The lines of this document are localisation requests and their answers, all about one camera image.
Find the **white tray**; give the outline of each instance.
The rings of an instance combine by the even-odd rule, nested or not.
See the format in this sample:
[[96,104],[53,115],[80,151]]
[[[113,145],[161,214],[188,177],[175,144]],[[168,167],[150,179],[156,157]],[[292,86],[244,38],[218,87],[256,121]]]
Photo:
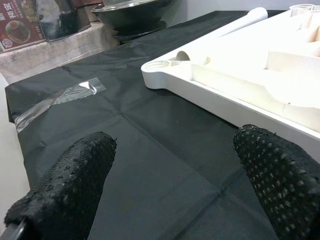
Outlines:
[[319,25],[320,12],[289,10],[228,35],[218,29],[145,63],[145,85],[237,127],[266,128],[320,162]]

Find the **clear tape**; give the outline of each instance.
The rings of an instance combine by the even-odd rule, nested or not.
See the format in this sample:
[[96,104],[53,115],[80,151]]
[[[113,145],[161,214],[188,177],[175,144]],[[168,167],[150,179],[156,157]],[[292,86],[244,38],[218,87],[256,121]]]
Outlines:
[[66,90],[59,91],[18,116],[14,120],[16,130],[18,133],[23,131],[33,120],[47,111],[53,105],[67,103],[77,99],[83,99],[104,90],[106,90],[106,87],[99,81],[97,77],[95,77],[88,81],[83,81],[73,85]]

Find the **red poster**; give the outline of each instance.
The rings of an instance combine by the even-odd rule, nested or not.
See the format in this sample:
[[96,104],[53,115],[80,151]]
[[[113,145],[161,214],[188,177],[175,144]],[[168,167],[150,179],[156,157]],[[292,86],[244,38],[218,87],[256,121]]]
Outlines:
[[44,40],[36,0],[0,0],[0,47],[3,51]]

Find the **black tablecloth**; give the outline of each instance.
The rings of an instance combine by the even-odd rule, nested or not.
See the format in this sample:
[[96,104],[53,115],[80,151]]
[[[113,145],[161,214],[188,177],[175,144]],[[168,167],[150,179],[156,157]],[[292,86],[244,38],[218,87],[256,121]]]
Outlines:
[[53,105],[18,134],[31,187],[67,146],[103,131],[118,147],[90,240],[276,239],[233,149],[236,128],[147,89],[140,70],[244,14],[216,11],[8,86],[13,119],[82,81],[98,77],[106,87]]

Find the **black bowl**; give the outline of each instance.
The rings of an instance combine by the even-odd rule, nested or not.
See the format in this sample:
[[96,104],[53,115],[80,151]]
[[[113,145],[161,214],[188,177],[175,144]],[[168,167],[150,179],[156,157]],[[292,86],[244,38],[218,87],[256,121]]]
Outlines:
[[101,4],[91,11],[102,23],[116,31],[126,32],[157,25],[172,1],[130,0],[111,6]]

